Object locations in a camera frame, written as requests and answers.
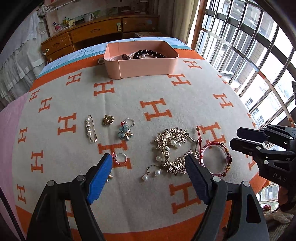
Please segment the gold pearl hair comb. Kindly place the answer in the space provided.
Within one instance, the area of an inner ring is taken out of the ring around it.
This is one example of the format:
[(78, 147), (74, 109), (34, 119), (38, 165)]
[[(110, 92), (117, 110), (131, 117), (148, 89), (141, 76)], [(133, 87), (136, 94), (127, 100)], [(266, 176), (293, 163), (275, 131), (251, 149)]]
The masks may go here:
[(149, 179), (151, 172), (150, 168), (155, 168), (154, 176), (159, 176), (162, 171), (166, 171), (175, 176), (184, 175), (187, 173), (185, 168), (185, 159), (189, 154), (192, 154), (192, 149), (186, 151), (182, 156), (172, 157), (171, 154), (173, 151), (179, 149), (182, 144), (187, 142), (195, 143), (196, 140), (193, 139), (187, 130), (183, 130), (178, 127), (165, 129), (163, 132), (158, 133), (154, 143), (156, 144), (156, 150), (159, 152), (156, 155), (155, 160), (156, 164), (147, 166), (145, 174), (142, 176), (143, 181)]

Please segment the small gold flower earring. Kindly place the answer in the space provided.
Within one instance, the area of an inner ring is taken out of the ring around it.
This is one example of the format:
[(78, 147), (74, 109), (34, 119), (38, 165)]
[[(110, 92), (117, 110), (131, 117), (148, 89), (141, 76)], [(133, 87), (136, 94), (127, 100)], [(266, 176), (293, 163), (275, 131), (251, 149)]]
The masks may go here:
[(106, 182), (108, 183), (111, 179), (113, 178), (113, 175), (112, 174), (109, 174), (107, 179), (106, 179)]

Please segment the white lace covered furniture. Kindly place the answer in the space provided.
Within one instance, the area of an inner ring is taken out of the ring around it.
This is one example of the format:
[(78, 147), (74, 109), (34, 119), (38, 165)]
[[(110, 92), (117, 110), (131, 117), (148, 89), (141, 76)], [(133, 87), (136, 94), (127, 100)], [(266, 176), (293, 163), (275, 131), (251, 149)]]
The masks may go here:
[(41, 44), (49, 37), (46, 22), (32, 11), (1, 52), (1, 109), (29, 91), (46, 65)]

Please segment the gold heart pendant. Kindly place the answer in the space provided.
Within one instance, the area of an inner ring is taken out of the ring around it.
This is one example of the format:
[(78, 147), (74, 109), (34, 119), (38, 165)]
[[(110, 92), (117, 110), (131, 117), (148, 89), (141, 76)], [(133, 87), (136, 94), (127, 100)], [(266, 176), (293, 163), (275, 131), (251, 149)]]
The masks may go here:
[(113, 122), (114, 122), (114, 117), (113, 116), (107, 115), (107, 114), (104, 115), (104, 118), (102, 120), (102, 125), (103, 126), (110, 126), (110, 125), (113, 124)]

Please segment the beige curtain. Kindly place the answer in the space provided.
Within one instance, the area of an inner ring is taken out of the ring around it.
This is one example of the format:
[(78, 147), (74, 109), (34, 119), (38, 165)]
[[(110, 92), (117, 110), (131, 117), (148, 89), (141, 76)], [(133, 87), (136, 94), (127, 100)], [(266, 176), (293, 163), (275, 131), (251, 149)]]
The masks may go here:
[(153, 14), (159, 16), (159, 31), (188, 43), (198, 0), (153, 1)]

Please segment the blue patterned bed sheet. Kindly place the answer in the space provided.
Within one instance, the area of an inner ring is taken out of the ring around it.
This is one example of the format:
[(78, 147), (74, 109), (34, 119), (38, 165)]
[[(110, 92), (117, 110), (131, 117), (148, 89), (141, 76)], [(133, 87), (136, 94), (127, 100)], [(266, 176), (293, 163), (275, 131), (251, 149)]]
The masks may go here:
[(173, 48), (192, 50), (190, 47), (188, 47), (179, 39), (171, 38), (171, 37), (141, 37), (141, 38), (129, 38), (129, 39), (123, 39), (123, 40), (110, 41), (107, 43), (97, 44), (81, 50), (77, 50), (75, 52), (72, 52), (70, 54), (67, 54), (63, 57), (56, 59), (53, 62), (48, 63), (42, 69), (38, 77), (41, 77), (47, 73), (50, 73), (67, 64), (74, 63), (78, 60), (82, 60), (88, 57), (97, 56), (101, 54), (104, 55), (108, 43), (116, 43), (116, 42), (122, 43), (122, 42), (134, 42), (134, 41), (165, 41)]

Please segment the white mug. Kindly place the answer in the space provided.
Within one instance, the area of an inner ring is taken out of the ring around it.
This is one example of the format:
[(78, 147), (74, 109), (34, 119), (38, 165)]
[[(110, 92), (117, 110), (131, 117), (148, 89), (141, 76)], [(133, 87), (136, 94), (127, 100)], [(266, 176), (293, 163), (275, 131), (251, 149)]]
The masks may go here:
[(85, 22), (92, 21), (93, 19), (94, 19), (93, 13), (87, 13), (87, 14), (84, 15), (84, 21)]

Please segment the pink bed sheet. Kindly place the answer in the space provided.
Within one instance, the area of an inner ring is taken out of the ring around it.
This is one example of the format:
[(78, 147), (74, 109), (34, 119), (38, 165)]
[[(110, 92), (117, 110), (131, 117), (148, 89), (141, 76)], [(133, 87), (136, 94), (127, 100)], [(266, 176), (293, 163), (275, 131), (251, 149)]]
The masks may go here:
[(25, 93), (14, 100), (1, 111), (1, 189), (13, 211), (16, 220), (19, 220), (14, 198), (12, 152), (16, 136), (19, 134), (18, 124), (28, 94)]

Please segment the window metal grille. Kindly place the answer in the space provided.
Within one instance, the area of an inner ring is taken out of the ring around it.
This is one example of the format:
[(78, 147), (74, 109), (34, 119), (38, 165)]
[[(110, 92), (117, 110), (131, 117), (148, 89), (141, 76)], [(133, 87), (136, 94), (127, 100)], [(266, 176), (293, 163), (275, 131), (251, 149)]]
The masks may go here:
[(295, 126), (295, 48), (255, 1), (200, 1), (191, 47), (236, 92), (254, 125)]

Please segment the orange H-pattern blanket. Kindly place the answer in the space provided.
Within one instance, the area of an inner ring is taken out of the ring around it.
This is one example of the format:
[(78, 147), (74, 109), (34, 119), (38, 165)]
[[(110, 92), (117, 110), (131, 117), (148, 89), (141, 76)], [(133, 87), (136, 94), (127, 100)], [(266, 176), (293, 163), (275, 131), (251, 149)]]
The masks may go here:
[[(114, 117), (103, 126), (104, 115)], [(86, 135), (91, 115), (97, 142)], [(133, 137), (121, 140), (120, 122), (132, 118)], [(229, 84), (205, 60), (181, 50), (170, 75), (114, 80), (97, 58), (83, 59), (43, 75), (28, 93), (18, 122), (12, 157), (16, 212), (24, 231), (49, 180), (72, 181), (104, 154), (125, 153), (113, 163), (113, 179), (91, 208), (107, 240), (190, 240), (206, 206), (187, 175), (162, 171), (142, 176), (156, 164), (158, 133), (187, 130), (203, 143), (228, 144), (239, 127), (257, 128)]]

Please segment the pink jewelry tray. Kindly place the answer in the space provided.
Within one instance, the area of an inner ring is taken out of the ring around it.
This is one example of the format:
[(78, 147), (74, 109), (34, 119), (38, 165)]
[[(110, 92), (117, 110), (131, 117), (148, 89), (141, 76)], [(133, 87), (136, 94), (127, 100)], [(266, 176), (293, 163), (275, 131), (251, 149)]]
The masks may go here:
[[(134, 59), (134, 53), (140, 50), (152, 50), (162, 54), (158, 58), (146, 54), (144, 58)], [(131, 41), (107, 44), (104, 64), (111, 79), (172, 74), (179, 54), (165, 41)]]

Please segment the wooden desk with drawers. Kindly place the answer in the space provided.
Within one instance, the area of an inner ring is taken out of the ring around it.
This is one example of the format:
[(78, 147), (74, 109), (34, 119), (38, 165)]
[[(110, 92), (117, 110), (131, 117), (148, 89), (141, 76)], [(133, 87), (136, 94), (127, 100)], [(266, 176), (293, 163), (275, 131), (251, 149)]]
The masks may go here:
[(158, 15), (113, 15), (61, 30), (41, 44), (48, 63), (92, 45), (158, 32)]

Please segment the pearl safety pin brooch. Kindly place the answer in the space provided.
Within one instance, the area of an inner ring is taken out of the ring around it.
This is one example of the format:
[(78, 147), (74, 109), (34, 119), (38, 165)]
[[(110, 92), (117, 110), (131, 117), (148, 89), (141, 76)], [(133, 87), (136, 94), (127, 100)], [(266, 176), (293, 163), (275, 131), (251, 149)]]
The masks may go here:
[(94, 121), (91, 115), (88, 115), (85, 119), (85, 127), (86, 127), (86, 135), (89, 138), (90, 142), (96, 143), (97, 142), (97, 133), (94, 127)]

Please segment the blue flower keyring charm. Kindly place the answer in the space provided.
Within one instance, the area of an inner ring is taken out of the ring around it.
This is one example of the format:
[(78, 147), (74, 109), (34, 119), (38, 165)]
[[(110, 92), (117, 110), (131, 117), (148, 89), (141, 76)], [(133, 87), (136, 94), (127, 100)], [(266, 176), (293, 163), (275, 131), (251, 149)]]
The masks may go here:
[(135, 125), (135, 121), (132, 118), (126, 118), (120, 122), (120, 128), (118, 129), (117, 136), (121, 140), (129, 141), (133, 137), (131, 128)]

